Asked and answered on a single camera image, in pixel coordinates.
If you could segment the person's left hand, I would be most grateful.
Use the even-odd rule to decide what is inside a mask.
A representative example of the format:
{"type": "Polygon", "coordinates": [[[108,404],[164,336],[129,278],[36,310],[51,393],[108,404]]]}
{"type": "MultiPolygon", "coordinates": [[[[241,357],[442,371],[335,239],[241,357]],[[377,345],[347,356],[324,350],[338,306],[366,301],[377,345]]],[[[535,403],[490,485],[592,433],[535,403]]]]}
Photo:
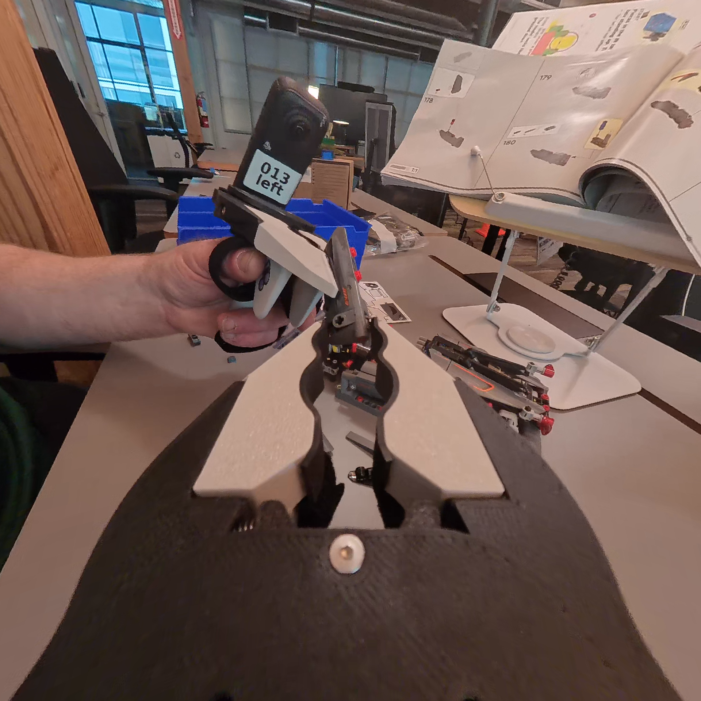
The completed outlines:
{"type": "Polygon", "coordinates": [[[219,243],[232,240],[191,242],[154,258],[158,321],[150,322],[150,328],[156,336],[218,334],[230,346],[254,348],[272,344],[280,330],[291,325],[279,303],[263,319],[252,309],[233,308],[233,301],[212,280],[210,256],[219,243]]]}

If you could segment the black monitor screen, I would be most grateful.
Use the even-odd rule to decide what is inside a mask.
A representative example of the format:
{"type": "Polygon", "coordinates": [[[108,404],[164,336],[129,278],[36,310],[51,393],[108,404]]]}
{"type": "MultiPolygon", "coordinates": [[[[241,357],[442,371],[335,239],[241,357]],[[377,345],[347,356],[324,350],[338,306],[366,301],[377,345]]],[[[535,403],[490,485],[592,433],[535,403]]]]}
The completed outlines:
{"type": "Polygon", "coordinates": [[[364,139],[365,104],[369,101],[386,103],[388,96],[383,93],[351,91],[330,84],[321,84],[318,99],[326,107],[332,122],[348,123],[346,138],[358,141],[364,139]]]}

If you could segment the white recycling bin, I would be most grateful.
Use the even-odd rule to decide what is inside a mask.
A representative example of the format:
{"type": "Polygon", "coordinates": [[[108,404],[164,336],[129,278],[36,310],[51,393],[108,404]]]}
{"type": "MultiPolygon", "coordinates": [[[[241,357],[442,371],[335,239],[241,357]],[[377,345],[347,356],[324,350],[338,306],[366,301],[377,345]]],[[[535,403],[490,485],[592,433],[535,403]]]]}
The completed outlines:
{"type": "Polygon", "coordinates": [[[145,127],[145,135],[155,168],[189,168],[192,165],[188,145],[183,139],[154,127],[145,127]]]}

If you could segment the grey lego panel assembly red pins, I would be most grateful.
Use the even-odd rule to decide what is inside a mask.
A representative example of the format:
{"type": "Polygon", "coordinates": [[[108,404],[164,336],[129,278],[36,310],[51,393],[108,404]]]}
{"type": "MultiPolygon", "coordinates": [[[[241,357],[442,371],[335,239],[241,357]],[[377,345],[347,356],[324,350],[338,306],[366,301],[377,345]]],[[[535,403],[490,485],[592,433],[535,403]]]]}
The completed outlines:
{"type": "Polygon", "coordinates": [[[325,252],[338,287],[335,296],[325,297],[329,340],[336,346],[364,343],[369,337],[370,314],[360,295],[355,258],[344,227],[334,230],[325,252]]]}

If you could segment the grey metal cabinet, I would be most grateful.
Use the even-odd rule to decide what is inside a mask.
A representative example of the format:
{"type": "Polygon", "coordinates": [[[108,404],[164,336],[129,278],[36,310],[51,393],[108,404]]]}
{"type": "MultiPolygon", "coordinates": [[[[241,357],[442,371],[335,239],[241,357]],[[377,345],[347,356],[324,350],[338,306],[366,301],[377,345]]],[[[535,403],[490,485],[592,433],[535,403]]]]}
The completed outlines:
{"type": "Polygon", "coordinates": [[[393,157],[397,113],[391,102],[365,102],[366,165],[381,172],[393,157]]]}

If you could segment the blue plastic bin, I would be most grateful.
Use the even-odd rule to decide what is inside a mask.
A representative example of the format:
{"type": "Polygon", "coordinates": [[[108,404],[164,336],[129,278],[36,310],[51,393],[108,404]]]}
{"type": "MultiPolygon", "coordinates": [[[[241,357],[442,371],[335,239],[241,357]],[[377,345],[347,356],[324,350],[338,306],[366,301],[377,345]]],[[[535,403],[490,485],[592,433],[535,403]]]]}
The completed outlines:
{"type": "MultiPolygon", "coordinates": [[[[354,213],[330,200],[315,204],[308,198],[293,198],[286,211],[297,215],[315,227],[315,234],[329,241],[338,227],[346,229],[349,247],[355,250],[356,267],[360,268],[371,225],[354,213]]],[[[177,220],[177,244],[224,238],[231,235],[228,224],[215,215],[212,198],[180,197],[177,220]]]]}

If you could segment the white book stand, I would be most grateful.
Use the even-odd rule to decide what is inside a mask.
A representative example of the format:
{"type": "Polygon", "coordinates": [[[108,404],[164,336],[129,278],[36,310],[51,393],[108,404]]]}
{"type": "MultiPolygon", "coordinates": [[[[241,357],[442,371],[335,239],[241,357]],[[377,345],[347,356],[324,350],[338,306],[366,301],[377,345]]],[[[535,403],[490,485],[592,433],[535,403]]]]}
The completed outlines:
{"type": "Polygon", "coordinates": [[[555,409],[586,407],[639,392],[641,383],[604,358],[601,349],[668,271],[700,273],[700,238],[672,224],[549,203],[504,191],[497,191],[488,200],[452,196],[451,202],[467,217],[501,224],[511,233],[489,302],[445,309],[444,319],[487,353],[530,364],[542,374],[547,365],[552,365],[555,375],[549,384],[549,398],[555,409]],[[643,261],[653,267],[653,277],[613,325],[587,345],[523,306],[498,303],[498,293],[518,233],[544,235],[548,239],[643,261]]]}

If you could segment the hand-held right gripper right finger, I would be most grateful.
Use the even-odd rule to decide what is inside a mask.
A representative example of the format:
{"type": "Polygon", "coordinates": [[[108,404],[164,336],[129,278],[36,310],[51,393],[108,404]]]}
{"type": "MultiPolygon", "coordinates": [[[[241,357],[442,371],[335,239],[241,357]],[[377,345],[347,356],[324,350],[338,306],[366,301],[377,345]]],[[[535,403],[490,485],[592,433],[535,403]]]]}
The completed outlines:
{"type": "Polygon", "coordinates": [[[468,410],[475,394],[385,322],[370,326],[376,387],[372,488],[384,524],[420,503],[498,500],[505,487],[468,410]]]}

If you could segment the open lego instruction booklet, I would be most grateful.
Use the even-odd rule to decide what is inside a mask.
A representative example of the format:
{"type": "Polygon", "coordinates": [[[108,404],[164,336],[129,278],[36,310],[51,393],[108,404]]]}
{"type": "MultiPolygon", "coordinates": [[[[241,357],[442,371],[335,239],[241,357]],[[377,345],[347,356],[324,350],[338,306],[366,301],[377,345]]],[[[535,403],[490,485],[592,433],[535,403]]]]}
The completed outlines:
{"type": "Polygon", "coordinates": [[[517,13],[445,40],[384,184],[650,222],[700,265],[700,2],[517,13]]]}

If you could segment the white lego sticker sheet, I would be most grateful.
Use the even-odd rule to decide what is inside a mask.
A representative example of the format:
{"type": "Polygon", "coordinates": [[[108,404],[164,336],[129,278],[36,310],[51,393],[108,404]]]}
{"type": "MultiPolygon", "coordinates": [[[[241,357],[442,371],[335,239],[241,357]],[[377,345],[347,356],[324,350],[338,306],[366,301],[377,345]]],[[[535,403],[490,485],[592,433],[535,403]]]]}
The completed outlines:
{"type": "Polygon", "coordinates": [[[361,280],[358,283],[358,289],[373,318],[378,318],[390,325],[411,322],[408,314],[399,307],[380,283],[361,280]]]}

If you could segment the brown cardboard box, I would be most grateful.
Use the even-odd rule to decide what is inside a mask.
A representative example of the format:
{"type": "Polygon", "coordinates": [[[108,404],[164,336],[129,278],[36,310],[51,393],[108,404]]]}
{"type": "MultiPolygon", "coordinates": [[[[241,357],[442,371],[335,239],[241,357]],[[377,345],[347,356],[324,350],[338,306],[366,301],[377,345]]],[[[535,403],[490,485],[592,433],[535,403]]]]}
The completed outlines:
{"type": "Polygon", "coordinates": [[[311,164],[311,201],[325,200],[348,210],[353,191],[355,162],[352,158],[317,158],[311,164]]]}

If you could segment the person's green shirt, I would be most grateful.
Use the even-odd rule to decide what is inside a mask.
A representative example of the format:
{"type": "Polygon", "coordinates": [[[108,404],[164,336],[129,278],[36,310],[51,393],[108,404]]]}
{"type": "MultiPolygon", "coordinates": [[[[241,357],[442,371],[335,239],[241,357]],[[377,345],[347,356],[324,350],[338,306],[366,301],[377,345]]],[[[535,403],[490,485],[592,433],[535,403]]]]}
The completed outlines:
{"type": "Polygon", "coordinates": [[[1,566],[55,460],[61,439],[38,383],[1,378],[1,566]]]}

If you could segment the clear plastic parts bag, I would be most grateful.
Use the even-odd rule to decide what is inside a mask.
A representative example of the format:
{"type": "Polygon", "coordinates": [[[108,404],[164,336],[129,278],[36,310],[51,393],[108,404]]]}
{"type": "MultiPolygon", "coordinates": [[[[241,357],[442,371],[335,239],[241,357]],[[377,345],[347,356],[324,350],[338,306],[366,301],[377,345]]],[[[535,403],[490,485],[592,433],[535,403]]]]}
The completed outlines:
{"type": "Polygon", "coordinates": [[[368,219],[370,230],[364,247],[366,256],[387,255],[423,248],[426,237],[389,213],[373,215],[368,219]]]}

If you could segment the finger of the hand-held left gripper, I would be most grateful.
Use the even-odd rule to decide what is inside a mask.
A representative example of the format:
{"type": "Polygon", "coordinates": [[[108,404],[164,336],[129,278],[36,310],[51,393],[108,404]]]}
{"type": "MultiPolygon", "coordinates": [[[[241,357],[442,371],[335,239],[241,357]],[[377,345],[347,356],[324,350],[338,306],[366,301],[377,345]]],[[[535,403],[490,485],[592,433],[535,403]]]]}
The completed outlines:
{"type": "Polygon", "coordinates": [[[268,286],[277,286],[280,292],[294,276],[324,295],[336,297],[338,285],[325,251],[276,217],[258,218],[254,247],[271,262],[268,286]]]}

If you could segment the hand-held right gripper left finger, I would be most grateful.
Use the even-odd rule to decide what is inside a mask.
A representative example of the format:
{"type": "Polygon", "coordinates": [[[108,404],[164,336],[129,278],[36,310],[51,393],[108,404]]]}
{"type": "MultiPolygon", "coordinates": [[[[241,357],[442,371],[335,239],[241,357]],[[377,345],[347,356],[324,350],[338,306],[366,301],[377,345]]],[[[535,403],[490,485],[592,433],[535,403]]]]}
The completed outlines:
{"type": "Polygon", "coordinates": [[[202,498],[277,501],[287,512],[328,521],[329,461],[315,401],[325,388],[315,322],[242,383],[194,482],[202,498]]]}

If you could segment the grey black lego car model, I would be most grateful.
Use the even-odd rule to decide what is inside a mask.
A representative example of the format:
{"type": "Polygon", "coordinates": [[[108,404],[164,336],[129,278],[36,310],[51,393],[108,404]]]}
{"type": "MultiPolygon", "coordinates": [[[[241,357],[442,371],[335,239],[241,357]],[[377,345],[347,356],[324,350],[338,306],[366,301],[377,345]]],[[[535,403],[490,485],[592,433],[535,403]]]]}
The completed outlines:
{"type": "MultiPolygon", "coordinates": [[[[524,439],[539,448],[554,425],[549,390],[539,375],[551,378],[554,368],[538,368],[491,355],[472,345],[461,346],[436,335],[420,337],[418,349],[453,379],[463,381],[524,439]]],[[[372,416],[383,413],[385,400],[376,387],[376,363],[367,346],[330,345],[322,369],[334,381],[335,397],[372,416]]]]}

